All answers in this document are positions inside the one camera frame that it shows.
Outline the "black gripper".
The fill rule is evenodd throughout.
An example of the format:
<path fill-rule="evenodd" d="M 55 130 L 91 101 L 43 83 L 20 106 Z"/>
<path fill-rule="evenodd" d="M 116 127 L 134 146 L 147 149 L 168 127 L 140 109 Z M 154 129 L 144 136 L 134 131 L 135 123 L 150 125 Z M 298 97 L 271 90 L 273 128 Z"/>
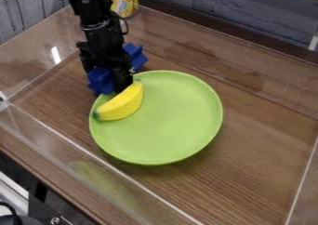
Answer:
<path fill-rule="evenodd" d="M 80 24 L 85 35 L 85 41 L 77 42 L 79 58 L 85 73 L 90 73 L 96 66 L 115 67 L 114 61 L 126 60 L 123 50 L 124 35 L 128 28 L 122 29 L 119 22 L 100 22 L 96 24 Z M 115 92 L 120 93 L 132 84 L 131 72 L 120 67 L 112 69 L 115 81 Z"/>

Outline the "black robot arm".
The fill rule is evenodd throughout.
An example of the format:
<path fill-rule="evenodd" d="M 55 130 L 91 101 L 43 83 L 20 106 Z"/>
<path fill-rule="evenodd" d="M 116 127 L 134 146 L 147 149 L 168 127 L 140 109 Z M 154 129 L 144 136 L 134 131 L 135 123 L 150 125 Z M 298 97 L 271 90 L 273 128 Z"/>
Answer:
<path fill-rule="evenodd" d="M 112 11 L 112 0 L 68 0 L 85 41 L 79 41 L 79 58 L 84 71 L 102 68 L 110 73 L 114 92 L 122 92 L 132 83 L 132 62 L 124 50 L 127 21 Z"/>

